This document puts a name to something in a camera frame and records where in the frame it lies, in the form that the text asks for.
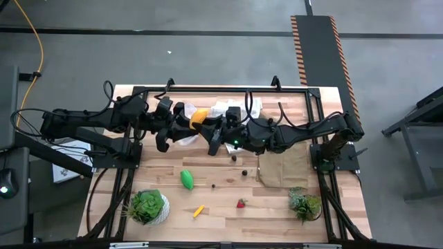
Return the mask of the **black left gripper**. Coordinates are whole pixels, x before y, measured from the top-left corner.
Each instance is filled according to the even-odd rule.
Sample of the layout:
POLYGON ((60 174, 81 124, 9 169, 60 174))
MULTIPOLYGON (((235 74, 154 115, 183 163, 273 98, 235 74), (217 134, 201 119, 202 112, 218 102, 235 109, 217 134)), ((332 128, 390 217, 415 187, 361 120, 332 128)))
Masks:
MULTIPOLYGON (((169 98, 162 98, 156 106, 156 110, 149 114, 150 116, 150 131, 155 135, 156 148, 160 152, 166 152, 169 149, 169 144, 166 143, 168 130, 172 122, 172 113, 170 108, 173 101, 169 98)), ((185 103, 177 102, 173 108, 174 119, 186 119, 185 103)), ((199 132, 190 128, 190 122, 174 121, 171 124, 171 139, 178 141, 184 138, 198 135, 199 132)))

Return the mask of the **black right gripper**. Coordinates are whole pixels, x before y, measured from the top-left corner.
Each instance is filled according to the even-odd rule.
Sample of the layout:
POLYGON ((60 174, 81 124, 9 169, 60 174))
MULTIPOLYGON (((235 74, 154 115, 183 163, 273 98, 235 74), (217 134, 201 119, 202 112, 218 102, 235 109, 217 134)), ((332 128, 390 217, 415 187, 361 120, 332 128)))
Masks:
POLYGON ((228 143, 234 148, 256 152, 248 138, 246 125, 241 123, 241 109, 229 107, 225 116, 206 118, 204 124, 195 124, 195 129, 208 138, 208 155, 216 155, 221 144, 228 143))

